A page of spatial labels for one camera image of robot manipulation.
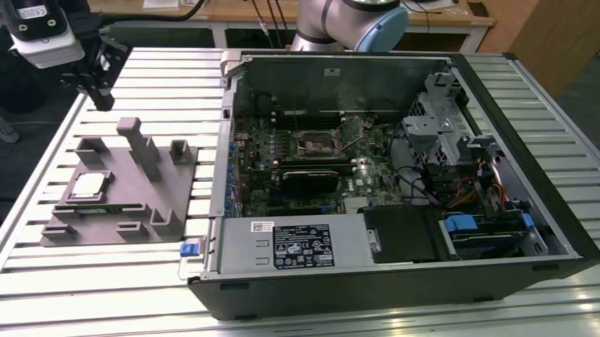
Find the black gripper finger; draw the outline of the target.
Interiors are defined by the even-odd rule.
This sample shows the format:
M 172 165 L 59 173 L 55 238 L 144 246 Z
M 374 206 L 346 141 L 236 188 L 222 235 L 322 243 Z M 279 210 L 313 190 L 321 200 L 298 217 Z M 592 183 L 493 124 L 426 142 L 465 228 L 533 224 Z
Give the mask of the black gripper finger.
M 115 104 L 115 99 L 111 95 L 111 89 L 115 83 L 115 78 L 109 76 L 91 76 L 88 95 L 92 98 L 93 104 L 99 111 L 109 111 Z

